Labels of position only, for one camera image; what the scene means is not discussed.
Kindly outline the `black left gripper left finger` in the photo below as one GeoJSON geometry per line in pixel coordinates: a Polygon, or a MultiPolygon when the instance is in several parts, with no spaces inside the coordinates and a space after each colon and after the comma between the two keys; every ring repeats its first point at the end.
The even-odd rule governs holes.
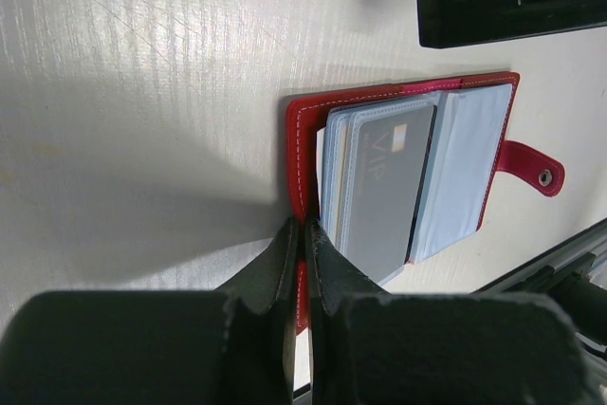
{"type": "Polygon", "coordinates": [[[5,404],[289,404],[299,225],[214,290],[49,291],[1,339],[5,404]]]}

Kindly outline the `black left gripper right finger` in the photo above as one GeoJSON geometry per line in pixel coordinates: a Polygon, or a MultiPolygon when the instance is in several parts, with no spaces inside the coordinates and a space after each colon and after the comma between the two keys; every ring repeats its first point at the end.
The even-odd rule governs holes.
{"type": "Polygon", "coordinates": [[[573,324],[540,294],[396,295],[304,235],[316,404],[584,404],[573,324]]]}

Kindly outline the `red leather card holder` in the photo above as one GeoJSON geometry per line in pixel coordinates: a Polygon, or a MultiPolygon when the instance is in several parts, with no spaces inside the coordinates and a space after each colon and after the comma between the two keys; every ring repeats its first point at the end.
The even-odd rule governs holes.
{"type": "Polygon", "coordinates": [[[515,72],[490,73],[295,98],[286,109],[285,127],[288,192],[296,218],[304,221],[319,212],[338,248],[351,118],[400,103],[435,104],[435,122],[409,254],[380,284],[478,231],[497,173],[515,175],[547,197],[557,195],[565,180],[563,165],[506,138],[519,81],[515,72]]]}

